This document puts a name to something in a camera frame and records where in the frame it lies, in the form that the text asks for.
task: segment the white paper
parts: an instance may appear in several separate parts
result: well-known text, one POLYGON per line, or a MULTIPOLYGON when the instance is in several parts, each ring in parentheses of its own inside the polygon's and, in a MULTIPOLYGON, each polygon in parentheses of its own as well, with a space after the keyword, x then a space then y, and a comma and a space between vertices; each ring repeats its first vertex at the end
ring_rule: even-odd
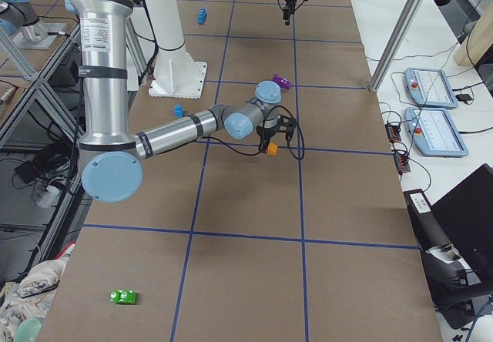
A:
POLYGON ((84 52, 109 52, 109 20, 81 18, 81 40, 84 52))
POLYGON ((413 200, 416 210, 418 210, 419 213, 431 212, 430 206, 426 202, 426 199, 422 193, 413 193, 409 197, 413 200))

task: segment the black cable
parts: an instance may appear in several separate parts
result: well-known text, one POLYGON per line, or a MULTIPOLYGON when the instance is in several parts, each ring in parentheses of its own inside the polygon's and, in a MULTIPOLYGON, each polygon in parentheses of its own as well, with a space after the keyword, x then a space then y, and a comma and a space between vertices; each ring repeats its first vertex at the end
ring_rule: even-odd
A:
POLYGON ((486 307, 488 307, 490 303, 493 303, 492 296, 490 296, 488 301, 481 307, 481 309, 479 309, 478 314, 476 315, 474 321, 472 322, 471 329, 469 330, 468 337, 465 339, 465 342, 469 342, 469 339, 471 338, 472 331, 474 330, 476 323, 478 322, 479 318, 482 317, 481 314, 483 313, 483 311, 486 310, 486 307))
POLYGON ((10 86, 15 87, 16 89, 18 89, 18 88, 19 88, 19 87, 18 87, 18 85, 16 85, 16 84, 12 84, 11 82, 8 82, 8 81, 6 81, 6 80, 1 80, 1 79, 0 79, 0 82, 4 82, 5 84, 9 84, 10 86))
POLYGON ((296 156, 293 151, 291 150, 291 142, 290 140, 287 140, 287 148, 288 150, 290 151, 291 155, 297 159, 298 161, 301 161, 302 159, 305 158, 305 138, 303 136, 303 132, 301 131, 301 128, 300 128, 300 124, 298 123, 298 121, 296 120, 296 118, 294 117, 293 113, 291 113, 291 111, 289 109, 287 109, 286 107, 282 106, 282 105, 277 105, 277 106, 274 106, 272 109, 270 109, 269 113, 267 114, 267 117, 263 120, 263 125, 265 125, 265 122, 266 120, 269 118, 270 114, 272 113, 272 111, 274 111, 275 109, 282 109, 284 111, 287 112, 287 114, 290 116, 290 118, 292 120, 294 120, 294 125, 295 125, 295 129, 297 130, 297 133, 298 133, 298 136, 300 137, 300 142, 301 142, 301 156, 296 156))
POLYGON ((474 67, 470 67, 469 69, 466 69, 464 71, 461 71, 461 72, 458 72, 457 74, 454 74, 454 75, 447 75, 448 78, 453 78, 454 76, 458 76, 458 75, 462 75, 463 73, 469 71, 469 70, 472 70, 474 67))
MULTIPOLYGON (((452 49, 454 49, 459 43, 455 43, 453 44, 452 47, 448 48, 448 49, 445 49, 444 51, 441 51, 441 52, 438 52, 438 53, 435 53, 434 55, 405 55, 404 57, 400 58, 400 59, 393 59, 393 61, 402 61, 403 59, 414 59, 416 57, 427 57, 427 58, 432 58, 432 57, 436 57, 437 55, 441 55, 442 53, 446 53, 448 51, 451 51, 452 49)), ((369 59, 370 61, 380 61, 380 59, 372 59, 371 57, 367 57, 367 59, 369 59)))
POLYGON ((483 82, 477 82, 476 84, 473 84, 473 85, 467 85, 467 86, 465 86, 463 88, 452 89, 452 90, 454 92, 460 92, 461 90, 471 89, 474 86, 480 86, 480 85, 484 85, 484 83, 483 82))
POLYGON ((16 161, 17 163, 25 163, 25 161, 22 161, 21 159, 14 159, 12 157, 5 157, 4 159, 0 159, 0 163, 2 161, 16 161))
POLYGON ((225 145, 226 147, 228 147, 229 149, 231 149, 233 152, 238 153, 241 156, 257 156, 257 155, 260 155, 260 151, 259 150, 257 152, 255 152, 255 153, 241 152, 238 149, 232 147, 230 144, 224 142, 223 140, 221 140, 219 138, 216 138, 215 136, 207 136, 206 139, 216 140, 217 142, 225 145))
POLYGON ((79 21, 73 17, 57 17, 57 16, 39 16, 39 17, 41 17, 41 18, 54 18, 55 20, 72 20, 72 21, 79 23, 79 21))
POLYGON ((426 187, 426 189, 423 189, 423 192, 426 192, 427 190, 430 189, 431 187, 431 174, 430 172, 428 171, 428 169, 426 167, 424 167, 423 165, 421 165, 418 161, 416 161, 415 159, 412 159, 411 157, 409 157, 409 161, 412 161, 413 163, 416 163, 418 164, 419 166, 421 166, 421 168, 428 174, 428 179, 430 180, 429 183, 428 183, 428 186, 426 187))
MULTIPOLYGON (((478 10, 478 7, 479 7, 479 4, 481 3, 482 0, 478 0, 478 3, 476 3, 476 5, 474 6, 474 8, 472 9, 471 12, 477 12, 478 10)), ((465 31, 465 27, 466 25, 471 21, 471 18, 472 18, 472 13, 468 16, 468 19, 465 21, 464 23, 464 26, 462 26, 462 32, 459 36, 461 36, 462 34, 464 34, 464 31, 465 31)))
POLYGON ((59 35, 59 36, 65 36, 66 38, 71 38, 69 34, 66 32, 48 32, 48 35, 59 35))
POLYGON ((46 130, 46 132, 48 133, 48 137, 51 139, 51 140, 54 140, 55 142, 60 142, 61 140, 63 140, 63 138, 61 136, 57 136, 52 130, 50 130, 47 126, 44 126, 43 124, 41 124, 39 122, 39 120, 36 118, 36 116, 34 116, 32 114, 31 111, 27 111, 28 115, 31 116, 31 119, 32 121, 34 121, 40 128, 46 130))
POLYGON ((483 130, 475 130, 474 132, 459 132, 459 134, 478 134, 480 132, 487 132, 489 130, 493 130, 493 126, 491 128, 487 128, 483 130))

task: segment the blue tape line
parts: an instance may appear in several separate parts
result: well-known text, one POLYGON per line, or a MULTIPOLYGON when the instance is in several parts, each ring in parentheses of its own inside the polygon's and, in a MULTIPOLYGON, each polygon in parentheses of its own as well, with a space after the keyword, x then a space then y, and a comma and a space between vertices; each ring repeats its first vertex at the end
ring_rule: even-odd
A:
MULTIPOLYGON (((290 38, 264 38, 261 36, 240 36, 240 35, 217 35, 217 34, 195 34, 188 33, 183 34, 183 36, 202 36, 209 38, 232 38, 232 39, 256 39, 256 40, 284 40, 292 42, 293 39, 290 38)), ((298 42, 316 42, 316 43, 340 43, 340 44, 363 44, 363 42, 352 42, 348 40, 328 40, 328 39, 298 39, 298 42)))
POLYGON ((120 226, 120 225, 107 225, 107 224, 83 224, 85 228, 98 228, 98 229, 118 229, 118 230, 136 230, 142 232, 161 232, 161 233, 173 233, 173 234, 189 234, 189 230, 178 229, 166 229, 166 228, 150 228, 144 226, 120 226))
POLYGON ((109 224, 88 224, 82 225, 84 228, 110 229, 110 230, 135 230, 140 232, 154 233, 170 233, 170 234, 193 234, 194 236, 218 236, 224 238, 244 238, 248 240, 273 240, 277 242, 295 242, 295 243, 315 243, 315 244, 330 244, 335 246, 357 246, 357 247, 375 247, 375 248, 394 248, 397 250, 419 250, 418 246, 409 246, 405 244, 386 244, 386 243, 367 243, 367 242, 351 242, 343 240, 314 240, 301 238, 292 238, 288 236, 259 236, 255 234, 239 234, 239 233, 219 233, 206 231, 190 231, 167 228, 152 228, 149 226, 125 226, 125 225, 109 225, 109 224))
MULTIPOLYGON (((227 32, 228 35, 230 34, 230 30, 231 30, 231 22, 233 21, 233 13, 234 13, 234 3, 231 7, 230 23, 228 25, 228 32, 227 32)), ((224 44, 223 62, 221 63, 219 81, 222 79, 222 76, 223 76, 224 62, 225 62, 225 58, 226 58, 227 46, 228 46, 228 38, 226 38, 226 42, 224 44)), ((215 101, 214 101, 215 103, 217 102, 217 98, 219 97, 219 90, 220 90, 220 82, 219 82, 217 89, 216 89, 216 97, 215 97, 215 101)), ((176 300, 175 316, 173 318, 173 327, 171 330, 171 336, 169 338, 170 342, 174 342, 175 336, 176 336, 176 328, 178 326, 178 317, 179 317, 179 308, 180 308, 181 300, 182 300, 182 296, 183 296, 183 288, 185 286, 186 270, 188 268, 189 255, 190 255, 190 250, 192 248, 193 231, 195 228, 196 217, 197 217, 197 213, 199 210, 200 194, 202 192, 203 177, 204 177, 205 172, 206 172, 207 156, 209 153, 209 147, 210 147, 210 144, 209 144, 209 140, 208 140, 207 144, 206 144, 206 151, 205 151, 204 156, 203 156, 202 171, 200 172, 200 180, 199 180, 199 187, 198 187, 198 191, 197 191, 197 197, 196 197, 196 201, 195 201, 195 207, 193 208, 192 225, 190 226, 189 240, 188 240, 188 244, 186 246, 185 261, 183 263, 183 272, 182 272, 181 281, 179 283, 179 292, 178 292, 178 298, 176 300)))
MULTIPOLYGON (((245 2, 245 1, 220 1, 220 0, 178 0, 184 2, 218 2, 218 3, 240 3, 240 4, 249 4, 249 5, 277 5, 277 3, 271 2, 245 2)), ((307 7, 325 7, 325 8, 353 8, 350 5, 313 5, 313 4, 304 4, 307 7)))
MULTIPOLYGON (((300 107, 298 101, 298 67, 296 56, 296 21, 293 15, 293 59, 294 59, 294 95, 296 101, 296 115, 298 122, 300 121, 300 107)), ((300 156, 300 134, 297 133, 297 151, 300 156)), ((301 161, 298 160, 298 186, 300 191, 300 228, 301 228, 301 263, 303 270, 303 305, 304 305, 304 320, 305 320, 305 342, 310 342, 310 319, 308 317, 308 283, 307 283, 307 249, 305 246, 305 218, 304 218, 304 195, 303 195, 303 170, 301 161)))
POLYGON ((317 244, 334 244, 337 246, 357 246, 357 247, 374 247, 374 248, 393 248, 396 250, 419 250, 418 246, 408 246, 405 244, 383 244, 383 243, 364 243, 364 242, 346 242, 339 240, 305 240, 307 243, 317 244))
POLYGON ((280 242, 298 242, 299 238, 289 238, 285 236, 257 236, 253 234, 234 234, 234 233, 215 233, 215 232, 193 232, 197 236, 220 236, 222 238, 244 238, 248 240, 276 240, 280 242))

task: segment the brown cardboard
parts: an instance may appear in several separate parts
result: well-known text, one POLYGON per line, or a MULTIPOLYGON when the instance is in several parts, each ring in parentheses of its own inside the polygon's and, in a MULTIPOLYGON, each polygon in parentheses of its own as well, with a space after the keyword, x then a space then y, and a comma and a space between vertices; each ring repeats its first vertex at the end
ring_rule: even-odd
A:
POLYGON ((187 238, 183 234, 83 229, 57 291, 62 296, 50 308, 36 340, 169 339, 187 238), (111 291, 122 289, 138 293, 136 305, 109 302, 111 291))
POLYGON ((304 340, 299 243, 198 236, 189 266, 175 340, 304 340))
POLYGON ((306 236, 416 246, 391 156, 308 151, 306 236))
POLYGON ((293 56, 292 41, 231 38, 228 40, 223 80, 258 82, 275 72, 294 79, 293 56))
POLYGON ((309 147, 390 151, 377 95, 355 89, 298 89, 300 124, 309 147))
POLYGON ((310 341, 441 341, 416 250, 307 244, 310 341))
POLYGON ((298 84, 363 88, 370 79, 362 44, 297 42, 298 84))
POLYGON ((348 7, 309 7, 296 15, 296 39, 361 42, 353 10, 348 7))

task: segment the cable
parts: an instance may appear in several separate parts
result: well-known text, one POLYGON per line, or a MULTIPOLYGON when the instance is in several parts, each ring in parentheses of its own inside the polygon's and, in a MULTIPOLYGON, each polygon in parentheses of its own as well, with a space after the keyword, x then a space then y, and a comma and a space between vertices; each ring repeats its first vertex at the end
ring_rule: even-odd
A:
MULTIPOLYGON (((477 12, 478 11, 478 7, 479 7, 479 4, 481 3, 481 1, 482 0, 478 0, 478 3, 476 3, 476 5, 474 6, 474 8, 472 9, 473 12, 477 12)), ((461 31, 461 34, 459 36, 461 36, 462 34, 464 34, 465 27, 471 21, 471 18, 472 18, 472 13, 468 16, 468 19, 465 21, 464 26, 462 26, 462 31, 461 31)))
POLYGON ((4 159, 0 159, 0 163, 2 161, 16 161, 17 163, 25 163, 25 161, 22 161, 21 159, 13 159, 12 157, 5 157, 4 159))
POLYGON ((490 296, 488 301, 481 307, 481 309, 479 309, 478 314, 476 315, 474 321, 472 322, 471 329, 469 330, 468 337, 465 339, 465 342, 469 342, 469 339, 471 338, 472 331, 474 330, 476 323, 478 322, 479 318, 482 317, 481 314, 483 313, 483 311, 486 310, 486 307, 488 307, 488 305, 490 303, 493 303, 493 297, 492 296, 490 296))
POLYGON ((477 82, 476 84, 473 84, 473 85, 467 85, 467 86, 465 86, 463 88, 452 89, 452 90, 454 92, 460 92, 461 90, 471 89, 474 86, 481 86, 481 85, 484 85, 484 83, 483 82, 477 82))
POLYGON ((55 20, 72 20, 72 21, 79 23, 79 20, 76 20, 73 17, 57 17, 57 16, 39 16, 39 17, 41 17, 41 18, 54 18, 55 20))
POLYGON ((219 138, 216 138, 215 136, 207 136, 206 139, 211 139, 211 140, 216 140, 217 142, 223 144, 224 146, 228 147, 229 149, 231 149, 233 152, 235 153, 238 153, 239 155, 241 156, 257 156, 257 155, 260 155, 260 151, 257 151, 255 153, 245 153, 245 152, 241 152, 239 151, 238 149, 232 147, 230 144, 224 142, 223 140, 219 139, 219 138))
POLYGON ((489 130, 493 130, 493 126, 491 128, 487 128, 483 130, 475 130, 474 132, 459 132, 459 134, 478 134, 480 132, 487 132, 489 130))
POLYGON ((416 163, 418 164, 419 166, 421 166, 421 168, 428 174, 428 179, 429 179, 429 183, 428 183, 428 186, 426 187, 426 189, 423 189, 423 192, 426 192, 427 190, 430 189, 431 187, 431 174, 430 172, 428 171, 428 169, 426 167, 424 167, 423 165, 421 165, 418 161, 416 161, 415 159, 412 159, 411 157, 409 157, 409 161, 412 161, 413 163, 416 163))
POLYGON ((17 240, 17 239, 21 239, 21 238, 29 238, 35 245, 36 245, 36 248, 38 249, 38 252, 39 252, 39 255, 41 256, 42 255, 42 251, 41 251, 41 247, 39 246, 39 244, 33 240, 30 236, 13 236, 12 238, 4 238, 4 239, 0 239, 0 242, 7 242, 9 240, 17 240))
MULTIPOLYGON (((444 51, 441 51, 441 52, 438 52, 438 53, 435 53, 434 55, 406 55, 404 57, 402 57, 401 59, 394 59, 393 61, 402 61, 403 59, 414 59, 416 57, 428 57, 428 58, 432 58, 432 57, 436 57, 437 55, 441 55, 442 53, 446 53, 448 51, 451 51, 452 49, 454 49, 459 43, 455 43, 453 44, 452 47, 448 48, 448 49, 445 49, 444 51)), ((369 59, 370 61, 380 61, 380 59, 372 59, 371 57, 367 57, 367 59, 369 59)))
POLYGON ((38 120, 38 119, 37 119, 37 118, 36 118, 36 117, 32 114, 32 112, 31 112, 31 111, 29 111, 29 110, 28 110, 28 111, 27 111, 27 113, 28 113, 28 115, 29 115, 29 116, 31 116, 32 121, 34 121, 34 122, 35 122, 35 123, 36 123, 36 124, 37 124, 40 128, 42 128, 42 129, 46 130, 46 132, 48 133, 48 137, 49 137, 51 140, 53 140, 53 141, 55 141, 55 142, 60 142, 60 141, 62 141, 62 140, 63 140, 63 137, 61 137, 61 136, 57 136, 57 135, 56 135, 56 134, 55 134, 55 133, 54 133, 54 132, 53 132, 53 131, 49 128, 49 127, 42 125, 42 124, 39 122, 39 120, 38 120))
POLYGON ((16 89, 18 89, 18 88, 19 88, 19 87, 18 87, 18 85, 16 85, 16 84, 12 84, 11 82, 8 82, 8 81, 6 81, 6 80, 2 80, 2 79, 0 79, 0 82, 4 82, 5 84, 9 84, 10 86, 15 87, 16 89))

